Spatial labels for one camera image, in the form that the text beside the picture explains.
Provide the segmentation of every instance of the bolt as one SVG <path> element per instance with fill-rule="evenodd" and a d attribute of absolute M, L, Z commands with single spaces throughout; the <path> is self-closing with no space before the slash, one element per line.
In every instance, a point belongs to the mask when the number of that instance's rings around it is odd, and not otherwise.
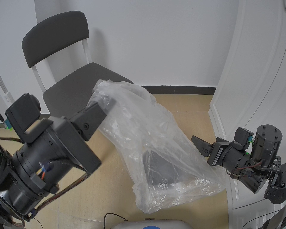
<path fill-rule="evenodd" d="M 84 124 L 84 129 L 85 129 L 85 130 L 88 130 L 88 128 L 89 128 L 88 124 L 85 123 L 85 124 Z"/>

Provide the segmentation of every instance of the floor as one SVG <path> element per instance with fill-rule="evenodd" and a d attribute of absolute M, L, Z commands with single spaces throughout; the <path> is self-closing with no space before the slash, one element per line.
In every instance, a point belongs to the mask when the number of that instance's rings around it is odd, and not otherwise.
<path fill-rule="evenodd" d="M 215 141 L 208 115 L 211 95 L 158 94 L 155 97 L 158 103 L 173 113 L 177 124 L 189 139 L 196 135 L 211 143 Z M 15 135 L 14 131 L 0 128 L 1 137 Z M 0 141 L 0 144 L 11 154 L 21 147 L 16 142 Z M 133 221 L 145 218 L 178 219 L 188 222 L 194 229 L 228 228 L 225 190 L 215 196 L 163 209 L 151 215 L 144 214 L 135 205 L 133 182 L 113 144 L 96 131 L 88 145 L 102 160 L 102 166 L 82 184 L 38 213 L 36 219 L 44 229 L 102 228 L 103 217 L 107 212 L 120 214 Z M 82 171 L 72 169 L 59 183 L 60 188 L 65 188 L 81 175 Z M 109 215 L 106 229 L 120 221 L 120 218 Z M 26 224 L 26 228 L 37 229 L 41 226 L 33 220 Z"/>

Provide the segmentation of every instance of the white sticker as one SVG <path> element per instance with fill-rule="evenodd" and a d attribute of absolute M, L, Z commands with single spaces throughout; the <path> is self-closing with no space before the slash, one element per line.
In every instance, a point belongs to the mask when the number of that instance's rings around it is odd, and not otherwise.
<path fill-rule="evenodd" d="M 219 152 L 217 153 L 217 156 L 214 159 L 214 162 L 212 163 L 212 165 L 215 165 L 217 163 L 217 160 L 219 159 L 219 156 L 221 155 L 222 151 L 223 151 L 223 148 L 220 148 Z"/>

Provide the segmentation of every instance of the chair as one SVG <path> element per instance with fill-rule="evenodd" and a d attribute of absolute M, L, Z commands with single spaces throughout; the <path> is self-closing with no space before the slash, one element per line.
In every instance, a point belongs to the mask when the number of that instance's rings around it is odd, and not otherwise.
<path fill-rule="evenodd" d="M 99 79 L 133 83 L 99 64 L 92 63 L 87 44 L 88 37 L 88 23 L 84 13 L 70 11 L 40 22 L 22 41 L 28 67 L 34 72 L 52 116 L 70 118 L 75 112 L 85 108 L 92 95 L 92 89 Z M 88 64 L 46 89 L 35 64 L 78 41 L 82 41 Z"/>

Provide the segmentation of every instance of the clear plastic bag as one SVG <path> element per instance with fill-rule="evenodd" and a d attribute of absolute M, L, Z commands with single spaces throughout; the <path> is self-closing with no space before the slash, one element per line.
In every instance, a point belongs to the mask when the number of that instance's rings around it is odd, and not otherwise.
<path fill-rule="evenodd" d="M 172 113 L 145 88 L 99 80 L 88 105 L 94 101 L 108 113 L 99 130 L 121 155 L 134 182 L 136 205 L 144 213 L 225 189 L 222 167 L 207 164 Z"/>

